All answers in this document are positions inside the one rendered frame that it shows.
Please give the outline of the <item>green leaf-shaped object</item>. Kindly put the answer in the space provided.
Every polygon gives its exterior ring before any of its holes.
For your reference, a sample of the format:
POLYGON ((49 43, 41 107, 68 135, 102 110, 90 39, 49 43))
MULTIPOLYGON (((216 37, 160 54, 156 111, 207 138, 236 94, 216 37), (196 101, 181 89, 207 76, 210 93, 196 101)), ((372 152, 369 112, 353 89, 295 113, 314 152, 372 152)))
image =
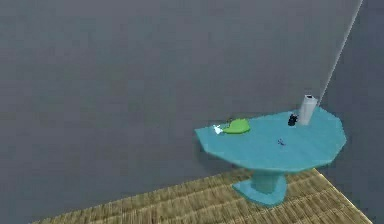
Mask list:
POLYGON ((223 129, 226 134, 242 134, 250 130, 250 125, 247 119, 239 118, 229 122, 223 129))

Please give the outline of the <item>grey paper towel roll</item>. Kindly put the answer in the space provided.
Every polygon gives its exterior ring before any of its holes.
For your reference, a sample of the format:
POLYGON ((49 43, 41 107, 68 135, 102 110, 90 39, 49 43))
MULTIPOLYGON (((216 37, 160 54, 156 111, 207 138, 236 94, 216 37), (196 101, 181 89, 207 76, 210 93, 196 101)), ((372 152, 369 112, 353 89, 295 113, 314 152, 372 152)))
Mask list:
POLYGON ((318 100, 313 95, 305 95, 299 109, 298 122, 300 125, 308 125, 318 100))

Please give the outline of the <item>teal round pedestal table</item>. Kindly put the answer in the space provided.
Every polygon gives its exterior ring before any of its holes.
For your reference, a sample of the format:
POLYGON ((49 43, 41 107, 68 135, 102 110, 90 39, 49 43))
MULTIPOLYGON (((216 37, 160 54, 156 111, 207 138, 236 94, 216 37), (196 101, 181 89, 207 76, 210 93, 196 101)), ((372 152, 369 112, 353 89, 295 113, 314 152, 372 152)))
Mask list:
POLYGON ((290 126, 289 111, 248 120, 243 134, 218 134, 213 126, 195 130, 202 149, 238 167, 251 178, 232 188, 247 200, 267 207, 282 203, 288 174, 297 174, 333 162, 346 143, 341 120, 321 107, 307 125, 290 126))

